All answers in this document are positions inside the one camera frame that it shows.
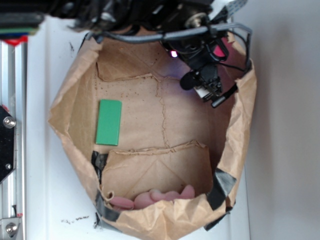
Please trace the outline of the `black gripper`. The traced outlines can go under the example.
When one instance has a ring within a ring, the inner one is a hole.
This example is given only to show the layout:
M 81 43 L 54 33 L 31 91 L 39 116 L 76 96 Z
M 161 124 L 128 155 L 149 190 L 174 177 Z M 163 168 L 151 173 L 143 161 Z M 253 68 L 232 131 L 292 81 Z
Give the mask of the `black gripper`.
M 226 32 L 217 35 L 200 35 L 176 40 L 161 41 L 162 46 L 171 55 L 177 54 L 189 68 L 180 79 L 183 90 L 195 90 L 203 102 L 211 101 L 211 106 L 217 108 L 236 90 L 234 84 L 230 90 L 223 92 L 218 65 L 223 65 L 229 57 L 225 44 L 228 39 Z

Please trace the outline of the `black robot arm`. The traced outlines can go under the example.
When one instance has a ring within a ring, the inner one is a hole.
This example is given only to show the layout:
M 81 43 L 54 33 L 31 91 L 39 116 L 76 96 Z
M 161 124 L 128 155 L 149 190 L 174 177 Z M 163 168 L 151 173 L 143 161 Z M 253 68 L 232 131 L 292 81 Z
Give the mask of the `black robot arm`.
M 0 39 L 18 45 L 51 16 L 73 20 L 73 31 L 91 31 L 98 41 L 159 42 L 190 68 L 180 86 L 197 90 L 216 108 L 237 90 L 234 85 L 223 91 L 218 73 L 229 57 L 229 30 L 215 25 L 227 22 L 228 6 L 222 0 L 3 0 Z

